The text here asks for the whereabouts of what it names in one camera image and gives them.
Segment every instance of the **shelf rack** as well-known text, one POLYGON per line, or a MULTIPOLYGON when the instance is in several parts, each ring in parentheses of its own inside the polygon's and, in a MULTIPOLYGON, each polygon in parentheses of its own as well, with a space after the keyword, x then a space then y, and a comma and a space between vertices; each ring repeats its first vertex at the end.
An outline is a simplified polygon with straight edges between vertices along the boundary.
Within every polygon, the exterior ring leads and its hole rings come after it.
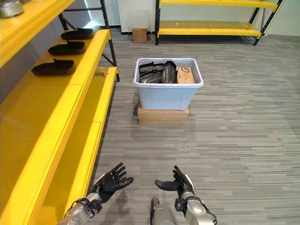
MULTIPOLYGON (((41 2, 50 7, 55 1, 31 1, 41 2)), ((108 24, 104 4, 101 10, 108 24)), ((0 106, 0 224, 55 224, 70 203, 87 192, 115 78, 119 79, 109 29, 94 33, 93 39, 81 40, 87 48, 84 54, 46 52, 35 63, 72 59, 72 75, 36 76, 28 71, 0 106), (113 66, 97 67, 107 42, 113 61, 105 58, 113 66), (49 205, 51 199, 55 204, 49 205), (16 209, 22 209, 17 217, 16 209)), ((58 38, 53 45, 62 43, 66 41, 58 38)))
POLYGON ((25 13, 0 20, 0 67, 75 0, 31 0, 25 13))
POLYGON ((257 45, 269 23, 277 12, 282 0, 277 4, 269 0, 156 0, 155 44, 158 45, 159 35, 237 35, 253 36, 257 45), (254 7, 249 22, 218 22, 218 21, 160 21, 162 5, 212 5, 254 7), (261 31, 252 26, 252 22, 260 8, 271 8, 272 13, 265 24, 262 20, 261 31))

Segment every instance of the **white wall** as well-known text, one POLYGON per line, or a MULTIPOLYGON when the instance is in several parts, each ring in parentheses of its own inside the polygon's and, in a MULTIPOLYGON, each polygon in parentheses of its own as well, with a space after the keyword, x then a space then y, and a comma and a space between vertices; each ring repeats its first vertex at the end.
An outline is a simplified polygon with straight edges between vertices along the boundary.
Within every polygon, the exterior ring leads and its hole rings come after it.
POLYGON ((267 34, 300 36, 300 0, 285 0, 267 34))
MULTIPOLYGON (((107 18, 110 26, 113 25, 121 25, 120 23, 120 16, 119 16, 119 7, 118 7, 118 0, 105 0, 105 8, 107 13, 107 18)), ((101 7, 99 0, 85 0, 85 3, 88 8, 96 8, 101 7)), ((104 26, 104 19, 101 10, 92 10, 89 11, 91 19, 96 21, 101 26, 104 26)))
MULTIPOLYGON (((133 9, 148 9, 151 12, 151 29, 155 28, 155 0, 118 0, 122 32, 129 32, 128 13, 133 9)), ((285 0, 277 12, 266 34, 292 35, 300 34, 300 0, 285 0)), ((248 22, 253 14, 251 7, 202 6, 202 5, 163 5, 161 20, 210 20, 248 22)), ((260 29, 262 9, 253 25, 260 29)), ((266 9, 267 18, 271 9, 266 9)))
MULTIPOLYGON (((69 8, 85 8, 85 4, 83 0, 77 0, 69 8)), ((74 26, 78 27, 82 27, 90 21, 90 17, 86 11, 64 12, 63 15, 74 26)), ((0 102, 6 98, 25 73, 33 66, 38 58, 48 50, 54 40, 57 39, 62 32, 62 25, 60 20, 56 17, 0 68, 0 102)))
POLYGON ((122 32, 130 32, 128 23, 128 13, 134 9, 147 9, 150 11, 151 31, 155 29, 155 0, 118 0, 119 14, 122 32))

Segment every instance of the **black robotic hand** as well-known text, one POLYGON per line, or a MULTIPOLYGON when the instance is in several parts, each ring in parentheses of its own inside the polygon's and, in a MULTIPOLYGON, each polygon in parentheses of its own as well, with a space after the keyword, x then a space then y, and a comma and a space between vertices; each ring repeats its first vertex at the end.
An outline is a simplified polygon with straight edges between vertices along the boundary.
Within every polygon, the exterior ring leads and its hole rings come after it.
POLYGON ((125 177, 125 169, 123 163, 119 163, 94 183, 92 192, 100 195, 102 203, 107 202, 115 191, 127 187, 134 181, 133 177, 125 177))
POLYGON ((181 172, 178 166, 174 166, 175 170, 173 170, 174 181, 160 181, 156 180, 155 184, 160 189, 165 191, 177 191, 178 197, 181 198, 181 195, 185 191, 190 191, 194 194, 193 185, 190 180, 187 178, 185 174, 181 172))

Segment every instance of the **shoe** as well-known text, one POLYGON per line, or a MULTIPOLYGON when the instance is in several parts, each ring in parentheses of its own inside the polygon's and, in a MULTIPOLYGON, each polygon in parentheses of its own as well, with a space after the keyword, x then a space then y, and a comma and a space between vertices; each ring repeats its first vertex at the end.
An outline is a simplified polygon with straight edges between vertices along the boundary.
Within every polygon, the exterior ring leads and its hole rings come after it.
POLYGON ((77 28, 78 30, 68 31, 61 34, 64 40, 79 40, 79 39, 92 39, 94 37, 93 29, 90 28, 77 28))
POLYGON ((54 62, 43 63, 34 68, 32 72, 35 75, 69 75, 76 71, 76 66, 73 60, 56 60, 54 62))
POLYGON ((48 49, 51 55, 74 55, 85 53, 86 47, 83 41, 67 41, 67 44, 56 45, 48 49))

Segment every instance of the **black item in bin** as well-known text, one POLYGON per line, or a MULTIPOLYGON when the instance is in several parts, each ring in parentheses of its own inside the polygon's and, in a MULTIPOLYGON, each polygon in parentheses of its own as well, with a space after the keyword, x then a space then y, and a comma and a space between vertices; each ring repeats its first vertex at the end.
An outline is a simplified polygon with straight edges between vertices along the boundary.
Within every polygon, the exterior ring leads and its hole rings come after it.
POLYGON ((78 30, 68 31, 61 34, 61 38, 64 40, 80 40, 80 39, 92 39, 94 37, 94 31, 90 28, 77 28, 78 30))
POLYGON ((54 62, 43 63, 34 67, 31 71, 38 76, 43 75, 70 75, 76 71, 73 60, 56 60, 54 62))
POLYGON ((83 41, 67 41, 67 44, 56 45, 48 49, 51 55, 74 55, 85 53, 86 47, 83 41))
POLYGON ((139 66, 139 71, 140 71, 140 76, 142 76, 144 73, 153 71, 159 71, 163 69, 164 64, 159 63, 159 64, 154 64, 154 62, 143 64, 139 66))
POLYGON ((160 83, 161 74, 162 74, 161 70, 155 73, 148 73, 147 75, 140 77, 140 81, 141 83, 160 83))
POLYGON ((161 78, 162 83, 176 83, 176 65, 172 61, 167 61, 164 64, 163 74, 161 78))

